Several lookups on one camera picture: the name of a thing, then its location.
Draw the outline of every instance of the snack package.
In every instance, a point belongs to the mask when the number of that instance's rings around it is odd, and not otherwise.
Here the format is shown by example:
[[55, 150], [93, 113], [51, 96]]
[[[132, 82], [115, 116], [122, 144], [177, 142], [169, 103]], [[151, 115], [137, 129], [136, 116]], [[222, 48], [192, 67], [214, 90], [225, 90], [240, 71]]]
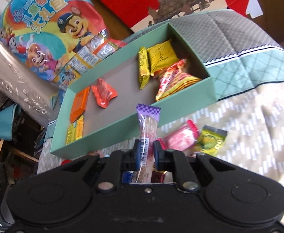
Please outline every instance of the snack package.
[[187, 120], [177, 131], [164, 138], [159, 138], [162, 148], [184, 151], [194, 145], [199, 137], [199, 130], [192, 120]]
[[70, 113], [70, 122], [73, 123], [86, 110], [90, 87], [86, 87], [77, 93], [73, 100], [73, 105]]
[[149, 82], [149, 58], [147, 57], [147, 50], [145, 47], [141, 47], [138, 52], [139, 59], [139, 83], [140, 89], [143, 89]]
[[131, 183], [132, 182], [132, 178], [134, 176], [134, 171], [128, 171], [128, 172], [124, 172], [122, 175], [122, 183]]
[[157, 171], [155, 168], [152, 173], [152, 183], [163, 183], [165, 180], [167, 171]]
[[149, 53], [151, 63], [151, 76], [154, 76], [155, 72], [171, 66], [179, 60], [172, 48], [171, 40], [147, 48], [147, 52]]
[[96, 86], [91, 86], [91, 90], [94, 93], [97, 104], [104, 109], [108, 107], [110, 100], [117, 96], [116, 90], [101, 78], [97, 80]]
[[157, 102], [201, 81], [200, 78], [183, 72], [187, 62], [187, 59], [180, 60], [158, 72], [159, 90], [155, 97]]
[[68, 132], [67, 132], [67, 139], [66, 144], [74, 142], [82, 138], [83, 136], [83, 126], [84, 126], [84, 116], [81, 115], [79, 119], [77, 119], [74, 123], [71, 123]]
[[111, 39], [108, 35], [107, 29], [103, 29], [96, 36], [92, 38], [90, 42], [88, 42], [87, 47], [90, 52], [98, 54], [98, 57], [102, 57], [102, 60], [106, 58], [108, 55], [112, 54], [120, 47], [124, 47], [125, 43], [120, 40]]
[[154, 166], [153, 143], [157, 136], [160, 108], [138, 104], [136, 110], [139, 118], [141, 164], [140, 169], [135, 172], [133, 182], [150, 183]]
[[78, 140], [83, 137], [83, 127], [84, 127], [84, 116], [81, 115], [79, 119], [76, 120], [75, 140]]
[[66, 64], [53, 81], [58, 84], [61, 90], [66, 91], [68, 86], [80, 77], [81, 75], [76, 70], [74, 70], [69, 64]]
[[216, 156], [217, 151], [223, 146], [226, 137], [227, 131], [204, 125], [194, 146], [194, 151]]
[[[0, 16], [0, 41], [47, 81], [53, 81], [76, 53], [86, 68], [94, 66], [100, 57], [83, 47], [101, 31], [115, 46], [124, 46], [108, 37], [90, 0], [11, 0]], [[78, 63], [76, 59], [70, 65], [83, 74], [85, 68], [73, 63]]]

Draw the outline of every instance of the orange candy wrapper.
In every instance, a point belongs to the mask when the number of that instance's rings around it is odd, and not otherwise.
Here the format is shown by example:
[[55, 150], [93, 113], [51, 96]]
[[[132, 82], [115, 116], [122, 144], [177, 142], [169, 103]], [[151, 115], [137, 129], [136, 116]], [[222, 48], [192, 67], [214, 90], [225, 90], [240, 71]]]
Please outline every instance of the orange candy wrapper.
[[201, 81], [200, 78], [183, 72], [187, 63], [187, 59], [180, 60], [155, 74], [158, 75], [160, 82], [159, 90], [155, 97], [157, 102]]
[[97, 100], [97, 104], [102, 108], [107, 108], [110, 100], [117, 96], [115, 89], [106, 81], [99, 78], [96, 86], [91, 86], [91, 90]]
[[78, 117], [86, 110], [89, 91], [90, 87], [86, 87], [75, 95], [70, 113], [71, 123], [74, 123], [78, 119]]

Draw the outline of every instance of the red candy wrapper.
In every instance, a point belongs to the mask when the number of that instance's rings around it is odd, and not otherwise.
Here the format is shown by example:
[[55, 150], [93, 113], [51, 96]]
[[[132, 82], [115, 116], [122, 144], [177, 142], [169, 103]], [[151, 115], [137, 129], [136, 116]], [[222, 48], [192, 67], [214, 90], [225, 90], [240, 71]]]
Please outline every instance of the red candy wrapper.
[[136, 107], [139, 118], [141, 164], [135, 172], [132, 182], [150, 183], [154, 166], [153, 143], [157, 136], [160, 108], [138, 104]]
[[153, 170], [152, 183], [163, 183], [165, 180], [166, 173], [167, 171]]
[[91, 86], [91, 90], [96, 97], [97, 104], [104, 109], [107, 108], [110, 100], [117, 96], [116, 90], [101, 78], [97, 80], [96, 86]]
[[159, 138], [162, 148], [184, 151], [194, 145], [199, 137], [197, 126], [192, 120], [187, 120], [186, 124], [177, 131], [164, 138]]

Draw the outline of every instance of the paw patrol bag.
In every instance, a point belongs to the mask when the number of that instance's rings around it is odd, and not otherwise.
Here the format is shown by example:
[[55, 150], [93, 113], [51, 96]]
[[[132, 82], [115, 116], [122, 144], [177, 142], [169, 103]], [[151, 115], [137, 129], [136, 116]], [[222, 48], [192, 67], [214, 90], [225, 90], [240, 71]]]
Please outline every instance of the paw patrol bag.
[[[110, 46], [103, 55], [99, 51], [101, 56], [89, 48], [98, 37], [101, 49]], [[0, 17], [0, 41], [39, 77], [63, 90], [124, 45], [109, 38], [90, 0], [11, 0]]]

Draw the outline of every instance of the silver gift bag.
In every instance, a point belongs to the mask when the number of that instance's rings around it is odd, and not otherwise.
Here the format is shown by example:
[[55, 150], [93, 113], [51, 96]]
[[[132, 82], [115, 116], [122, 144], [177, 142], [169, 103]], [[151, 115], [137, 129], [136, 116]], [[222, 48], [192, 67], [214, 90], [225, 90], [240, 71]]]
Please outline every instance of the silver gift bag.
[[42, 126], [54, 120], [59, 106], [53, 109], [58, 89], [36, 76], [0, 42], [0, 91], [18, 103]]

